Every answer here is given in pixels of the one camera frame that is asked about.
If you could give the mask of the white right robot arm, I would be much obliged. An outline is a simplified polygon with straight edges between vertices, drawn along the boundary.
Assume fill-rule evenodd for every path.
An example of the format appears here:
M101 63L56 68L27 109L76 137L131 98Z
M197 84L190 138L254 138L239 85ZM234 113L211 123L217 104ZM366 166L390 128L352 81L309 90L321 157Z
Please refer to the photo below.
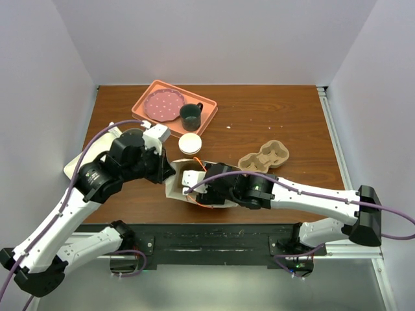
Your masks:
M323 220L295 225L282 246L302 255L310 248L337 240L368 247L382 241L380 201L373 187L332 190L295 183L273 174L234 170L224 163L205 171L186 170L184 195L195 194L201 205L223 207L228 202L251 210L294 209L319 214Z

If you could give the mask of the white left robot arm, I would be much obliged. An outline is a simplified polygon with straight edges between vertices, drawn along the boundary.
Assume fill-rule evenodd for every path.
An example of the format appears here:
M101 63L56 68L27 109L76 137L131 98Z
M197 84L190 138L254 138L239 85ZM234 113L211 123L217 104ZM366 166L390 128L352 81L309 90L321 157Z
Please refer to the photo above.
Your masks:
M144 178L161 184L175 173L163 147L171 132L162 124L146 130L129 129L109 147L100 146L92 161L85 162L90 148L117 126L109 125L87 144L62 199L38 228L20 245L1 250L1 265L9 271L6 279L24 292L44 297L89 261L107 253L133 250L135 233L120 220L78 244L65 244L89 215L121 191L124 183Z

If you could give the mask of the cream paper gift bag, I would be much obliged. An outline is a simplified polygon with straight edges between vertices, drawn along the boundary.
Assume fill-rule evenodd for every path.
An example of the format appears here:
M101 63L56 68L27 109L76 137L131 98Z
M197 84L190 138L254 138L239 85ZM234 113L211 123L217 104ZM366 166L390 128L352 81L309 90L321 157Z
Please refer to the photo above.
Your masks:
M171 162L175 175L164 181L165 196L170 199L191 203L208 209L222 209L237 207L238 205L225 199L223 203L200 203L201 195L208 193L208 186L201 185L190 193L185 193L191 187L205 178L206 171L215 162L193 159L178 159Z

